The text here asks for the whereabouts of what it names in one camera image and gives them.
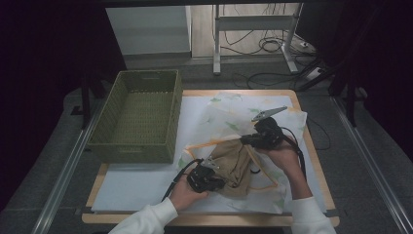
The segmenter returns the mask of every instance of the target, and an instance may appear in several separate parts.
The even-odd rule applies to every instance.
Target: metal rail
[[[380,168],[378,167],[376,160],[374,159],[374,155],[372,155],[368,150],[357,128],[354,128],[350,121],[347,119],[343,103],[337,97],[332,97],[331,101],[334,103],[334,106],[336,107],[337,113],[340,116],[340,119],[343,122],[344,127],[346,128],[346,131],[357,149],[358,155],[361,157],[364,166],[370,173],[370,176],[373,179],[377,189],[379,190],[379,193],[382,196],[386,206],[388,207],[395,221],[395,224],[400,230],[400,233],[413,233],[412,222],[410,221],[406,210],[401,205],[394,191],[386,181],[383,173],[380,171]]]
[[[53,187],[52,192],[50,193],[49,198],[46,201],[45,207],[40,213],[31,231],[32,234],[48,233],[55,218],[60,202],[64,196],[64,193],[66,192],[67,186],[69,185],[70,179],[72,178],[82,152],[85,149],[88,138],[91,135],[92,128],[97,121],[98,115],[96,113],[100,113],[103,104],[103,100],[96,100],[96,104],[94,105],[93,110],[93,117],[89,122],[87,128],[82,130],[82,132],[79,134],[79,137],[70,153],[70,156],[67,158],[63,168],[61,169],[55,186]]]

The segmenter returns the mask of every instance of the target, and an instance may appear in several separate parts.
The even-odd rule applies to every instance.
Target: woven plastic basket
[[[121,71],[88,147],[104,163],[172,163],[181,101],[177,70]]]

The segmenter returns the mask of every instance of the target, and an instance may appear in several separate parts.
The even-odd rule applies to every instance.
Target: white cloth
[[[109,234],[158,234],[178,216],[169,198],[156,206],[146,206],[120,222]],[[336,233],[330,219],[319,209],[314,197],[292,201],[292,233]]]
[[[164,227],[178,217],[169,198],[155,206],[146,206],[120,222],[109,234],[162,234]]]
[[[314,197],[292,200],[292,233],[336,233]]]

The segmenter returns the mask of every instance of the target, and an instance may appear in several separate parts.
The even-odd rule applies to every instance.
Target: dark curtain
[[[48,1],[1,3],[1,210],[53,132],[81,77],[126,69],[105,9]]]

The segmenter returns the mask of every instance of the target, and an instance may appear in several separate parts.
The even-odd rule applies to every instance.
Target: wall
[[[122,55],[190,52],[189,7],[108,8]]]

